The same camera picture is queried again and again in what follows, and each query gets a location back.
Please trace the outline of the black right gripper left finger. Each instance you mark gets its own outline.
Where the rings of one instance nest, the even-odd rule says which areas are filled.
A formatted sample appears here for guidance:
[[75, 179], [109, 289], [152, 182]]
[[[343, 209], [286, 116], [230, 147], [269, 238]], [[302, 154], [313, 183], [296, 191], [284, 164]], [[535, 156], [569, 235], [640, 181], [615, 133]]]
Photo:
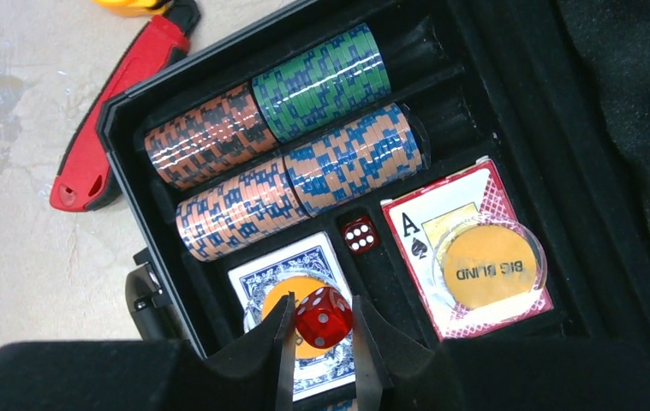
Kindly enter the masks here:
[[17, 342], [0, 348], [0, 410], [290, 410], [294, 310], [201, 359], [187, 342]]

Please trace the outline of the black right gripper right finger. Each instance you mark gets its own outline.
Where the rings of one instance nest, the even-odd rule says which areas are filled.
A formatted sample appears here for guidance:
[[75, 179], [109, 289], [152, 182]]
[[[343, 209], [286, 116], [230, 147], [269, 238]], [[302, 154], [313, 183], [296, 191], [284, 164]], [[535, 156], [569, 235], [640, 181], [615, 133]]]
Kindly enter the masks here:
[[421, 346], [353, 300], [362, 410], [650, 410], [650, 358], [621, 342], [478, 337]]

